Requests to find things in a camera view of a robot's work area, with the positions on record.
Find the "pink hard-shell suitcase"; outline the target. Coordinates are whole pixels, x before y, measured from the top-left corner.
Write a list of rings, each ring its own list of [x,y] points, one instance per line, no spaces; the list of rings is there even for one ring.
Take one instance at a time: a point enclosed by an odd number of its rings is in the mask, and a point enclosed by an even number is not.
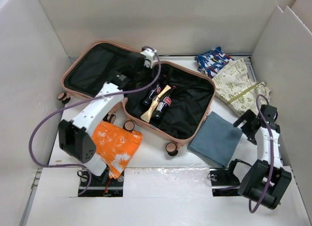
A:
[[[215,96],[215,84],[210,78],[169,61],[146,58],[142,51],[111,41],[91,45],[62,77],[64,91],[58,100],[68,103],[71,96],[83,99],[95,97],[106,82],[124,91],[123,99],[113,104],[111,114],[123,110],[129,120],[170,141],[175,156],[181,146],[194,138],[206,120]],[[159,119],[141,119],[148,110],[143,100],[150,90],[162,82],[174,86],[170,106]]]

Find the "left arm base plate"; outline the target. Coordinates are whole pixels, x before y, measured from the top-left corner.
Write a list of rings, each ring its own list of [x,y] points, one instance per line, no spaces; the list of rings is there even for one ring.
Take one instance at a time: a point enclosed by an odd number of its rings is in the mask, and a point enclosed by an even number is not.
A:
[[[77,171],[80,178],[78,196],[79,197],[122,197],[124,172],[117,179],[110,179],[105,183],[101,183],[96,177],[92,177],[90,186],[83,192],[89,181],[89,174],[86,170]]]

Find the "cola glass bottle red cap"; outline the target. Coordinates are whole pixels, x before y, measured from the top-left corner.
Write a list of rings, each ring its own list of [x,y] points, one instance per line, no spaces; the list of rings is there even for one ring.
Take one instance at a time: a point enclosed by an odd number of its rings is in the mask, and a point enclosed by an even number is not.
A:
[[[165,74],[160,76],[159,80],[156,83],[156,86],[152,86],[152,88],[148,91],[148,94],[142,101],[143,106],[145,106],[146,108],[150,107],[154,97],[156,97],[162,91],[166,79],[167,76]]]

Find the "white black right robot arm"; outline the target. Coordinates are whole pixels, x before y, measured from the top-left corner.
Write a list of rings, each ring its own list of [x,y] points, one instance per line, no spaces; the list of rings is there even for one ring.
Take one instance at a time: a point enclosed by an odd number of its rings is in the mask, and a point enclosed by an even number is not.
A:
[[[241,131],[257,147],[257,160],[242,179],[239,194],[268,209],[279,205],[292,180],[280,159],[280,126],[275,123],[276,117],[277,108],[263,104],[257,115],[249,109],[233,124],[237,127],[244,123]]]

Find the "grey-blue cloth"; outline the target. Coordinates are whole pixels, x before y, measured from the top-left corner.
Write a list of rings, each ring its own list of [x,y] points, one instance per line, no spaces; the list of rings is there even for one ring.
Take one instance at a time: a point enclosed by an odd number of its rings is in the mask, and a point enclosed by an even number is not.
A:
[[[187,149],[201,157],[226,167],[241,139],[242,131],[232,123],[211,112],[188,144]]]

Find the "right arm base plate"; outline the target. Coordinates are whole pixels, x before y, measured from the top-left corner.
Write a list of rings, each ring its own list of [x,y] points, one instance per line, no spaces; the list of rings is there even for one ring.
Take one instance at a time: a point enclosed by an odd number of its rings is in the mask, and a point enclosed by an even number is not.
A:
[[[213,197],[238,197],[240,181],[229,168],[210,168],[207,178],[211,181]]]

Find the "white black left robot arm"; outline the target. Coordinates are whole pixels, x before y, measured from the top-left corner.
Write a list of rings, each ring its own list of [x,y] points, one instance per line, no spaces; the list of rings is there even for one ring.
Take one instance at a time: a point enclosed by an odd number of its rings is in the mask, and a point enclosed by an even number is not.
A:
[[[65,76],[66,88],[90,96],[91,100],[74,118],[59,123],[59,147],[89,170],[97,185],[107,183],[109,167],[97,153],[92,135],[125,94],[146,89],[155,82],[152,75],[155,58],[152,48],[133,52],[100,44],[77,59]]]

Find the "orange white tie-dye shorts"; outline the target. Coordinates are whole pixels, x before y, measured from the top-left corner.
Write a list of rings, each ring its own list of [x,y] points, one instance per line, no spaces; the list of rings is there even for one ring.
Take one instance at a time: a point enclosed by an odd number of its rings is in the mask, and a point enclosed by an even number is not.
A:
[[[109,177],[117,179],[142,142],[143,134],[100,122],[92,135],[96,153],[109,167]]]

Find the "blue white patterned shorts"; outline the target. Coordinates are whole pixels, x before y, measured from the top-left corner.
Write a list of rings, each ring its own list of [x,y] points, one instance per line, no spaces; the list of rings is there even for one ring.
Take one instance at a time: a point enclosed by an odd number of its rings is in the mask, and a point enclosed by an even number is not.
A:
[[[195,57],[198,71],[209,78],[216,76],[219,71],[234,59],[224,53],[220,46]]]

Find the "cream patterned shorts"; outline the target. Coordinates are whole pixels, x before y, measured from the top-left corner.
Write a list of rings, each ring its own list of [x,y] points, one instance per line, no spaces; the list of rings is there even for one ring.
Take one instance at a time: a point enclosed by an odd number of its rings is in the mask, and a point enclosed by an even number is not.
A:
[[[230,62],[224,66],[216,76],[215,95],[220,98],[237,116],[243,115],[247,110],[258,114],[256,97],[259,104],[271,102],[271,90],[264,82],[253,82],[248,76],[248,68],[243,58]]]

